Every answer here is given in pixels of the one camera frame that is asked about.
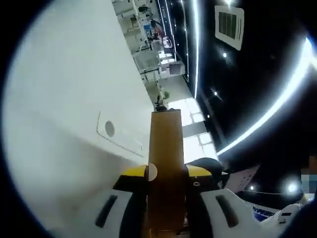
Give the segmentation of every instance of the yellow part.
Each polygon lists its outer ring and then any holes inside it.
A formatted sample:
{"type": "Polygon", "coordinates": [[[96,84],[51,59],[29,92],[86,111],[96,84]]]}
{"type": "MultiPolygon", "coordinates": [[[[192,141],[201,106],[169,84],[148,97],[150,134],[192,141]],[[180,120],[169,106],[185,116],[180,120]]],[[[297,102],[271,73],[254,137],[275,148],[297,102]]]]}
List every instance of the yellow part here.
{"type": "Polygon", "coordinates": [[[211,176],[211,173],[204,168],[193,166],[193,165],[186,165],[188,169],[189,177],[198,177],[198,176],[211,176]]]}
{"type": "Polygon", "coordinates": [[[131,167],[131,168],[128,168],[121,175],[143,177],[146,167],[147,167],[147,165],[141,165],[141,166],[138,166],[138,167],[131,167]]]}

